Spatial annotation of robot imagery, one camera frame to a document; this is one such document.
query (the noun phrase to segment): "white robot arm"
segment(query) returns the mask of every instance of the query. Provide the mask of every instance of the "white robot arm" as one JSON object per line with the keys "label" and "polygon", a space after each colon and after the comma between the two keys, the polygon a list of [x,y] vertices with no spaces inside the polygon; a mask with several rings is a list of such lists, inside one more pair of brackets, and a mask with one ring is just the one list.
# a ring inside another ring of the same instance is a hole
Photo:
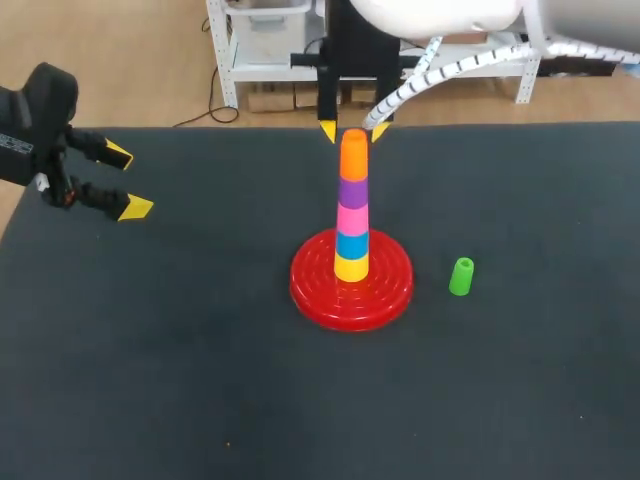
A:
{"label": "white robot arm", "polygon": [[372,25],[391,35],[424,39],[453,33],[512,30],[530,42],[470,57],[437,71],[418,70],[367,116],[381,125],[405,101],[462,73],[535,55],[640,63],[638,0],[351,0]]}

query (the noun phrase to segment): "cardboard box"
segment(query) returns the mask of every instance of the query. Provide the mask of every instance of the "cardboard box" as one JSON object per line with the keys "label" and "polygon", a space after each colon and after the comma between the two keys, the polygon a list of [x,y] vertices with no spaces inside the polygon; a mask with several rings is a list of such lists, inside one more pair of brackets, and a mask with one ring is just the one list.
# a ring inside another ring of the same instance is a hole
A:
{"label": "cardboard box", "polygon": [[[338,105],[342,105],[342,93],[338,89]],[[295,84],[296,108],[310,108],[318,106],[318,84],[315,82],[304,82]]]}
{"label": "cardboard box", "polygon": [[351,101],[355,103],[374,103],[376,101],[376,82],[353,82]]}
{"label": "cardboard box", "polygon": [[247,103],[253,113],[290,112],[294,109],[293,84],[253,84],[247,94]]}
{"label": "cardboard box", "polygon": [[[426,48],[429,43],[430,38],[425,38],[422,40],[416,40],[412,43],[416,45],[421,45]],[[478,33],[458,33],[456,35],[447,35],[444,37],[444,41],[442,42],[445,45],[478,45],[487,43],[489,40],[489,34],[486,32],[478,32]]]}

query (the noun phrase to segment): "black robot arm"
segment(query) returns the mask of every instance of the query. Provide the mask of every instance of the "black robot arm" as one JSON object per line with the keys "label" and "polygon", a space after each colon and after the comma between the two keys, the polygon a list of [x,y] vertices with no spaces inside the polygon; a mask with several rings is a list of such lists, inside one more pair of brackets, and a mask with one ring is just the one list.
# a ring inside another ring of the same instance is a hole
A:
{"label": "black robot arm", "polygon": [[115,220],[144,218],[153,203],[120,190],[103,190],[69,177],[67,148],[89,160],[126,170],[133,155],[97,132],[74,129],[78,83],[41,63],[22,90],[0,87],[0,179],[27,186],[36,179],[44,200],[59,208],[80,202]]}

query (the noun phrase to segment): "red plastic base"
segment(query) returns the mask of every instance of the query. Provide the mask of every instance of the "red plastic base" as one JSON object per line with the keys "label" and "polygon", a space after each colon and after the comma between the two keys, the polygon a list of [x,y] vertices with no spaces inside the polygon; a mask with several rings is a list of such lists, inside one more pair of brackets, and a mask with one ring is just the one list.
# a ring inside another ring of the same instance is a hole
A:
{"label": "red plastic base", "polygon": [[336,232],[308,240],[291,265],[291,295],[300,311],[323,327],[343,332],[380,328],[398,318],[413,293],[413,269],[398,242],[371,230],[369,276],[346,283],[333,273]]}

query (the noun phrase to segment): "white shelf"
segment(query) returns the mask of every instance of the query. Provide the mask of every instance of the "white shelf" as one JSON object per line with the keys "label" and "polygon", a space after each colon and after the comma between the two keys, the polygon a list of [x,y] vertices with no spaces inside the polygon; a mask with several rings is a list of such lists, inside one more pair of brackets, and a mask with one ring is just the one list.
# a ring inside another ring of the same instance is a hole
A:
{"label": "white shelf", "polygon": [[[314,68],[291,67],[288,63],[282,64],[255,64],[250,63],[247,54],[250,45],[236,40],[235,34],[229,40],[226,34],[227,17],[224,12],[223,0],[206,0],[211,24],[211,34],[214,41],[216,58],[220,73],[220,81],[223,87],[225,105],[237,107],[238,99],[235,84],[238,82],[315,82],[317,74]],[[307,16],[307,40],[310,44],[309,52],[317,53],[319,40],[324,36],[323,19],[312,12]],[[499,32],[489,36],[487,43],[477,45],[447,45],[444,44],[438,50],[432,68],[441,68],[455,63],[478,53],[483,53],[506,45],[519,43],[518,36]],[[406,48],[402,55],[421,56],[423,49]],[[507,62],[480,70],[469,72],[463,77],[521,77],[522,81],[516,99],[517,103],[529,103],[535,85],[540,58]],[[411,73],[405,70],[404,76]]]}
{"label": "white shelf", "polygon": [[[455,63],[463,58],[471,57],[478,53],[487,52],[505,45],[515,45],[518,39],[514,34],[500,32],[492,34],[489,41],[477,45],[442,45],[433,61],[432,69],[440,68],[451,63]],[[238,44],[234,55],[231,77],[236,82],[315,82],[317,80],[316,70],[310,67],[291,67],[289,64],[266,64],[260,65],[249,63],[246,51],[247,45]],[[310,52],[317,52],[317,44],[312,45]],[[419,48],[406,48],[402,55],[420,56],[424,50]],[[469,72],[462,77],[521,77],[526,61],[506,62],[473,72]],[[405,70],[405,75],[412,70]]]}

